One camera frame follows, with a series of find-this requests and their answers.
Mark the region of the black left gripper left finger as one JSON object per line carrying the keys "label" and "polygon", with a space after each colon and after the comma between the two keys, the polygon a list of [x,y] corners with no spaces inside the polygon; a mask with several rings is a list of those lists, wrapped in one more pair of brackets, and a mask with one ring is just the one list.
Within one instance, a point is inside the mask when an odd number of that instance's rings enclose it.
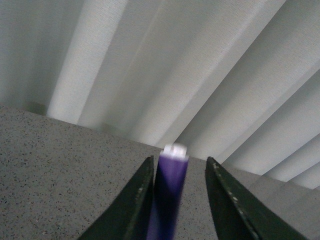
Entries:
{"label": "black left gripper left finger", "polygon": [[153,202],[154,157],[138,168],[80,240],[145,240]]}

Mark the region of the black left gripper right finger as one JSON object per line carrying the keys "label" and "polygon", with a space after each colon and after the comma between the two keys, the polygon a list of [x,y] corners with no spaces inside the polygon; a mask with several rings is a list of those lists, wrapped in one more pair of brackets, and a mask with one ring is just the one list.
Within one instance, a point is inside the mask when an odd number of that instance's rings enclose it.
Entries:
{"label": "black left gripper right finger", "polygon": [[220,240],[304,240],[305,236],[266,207],[213,157],[205,182],[215,231]]}

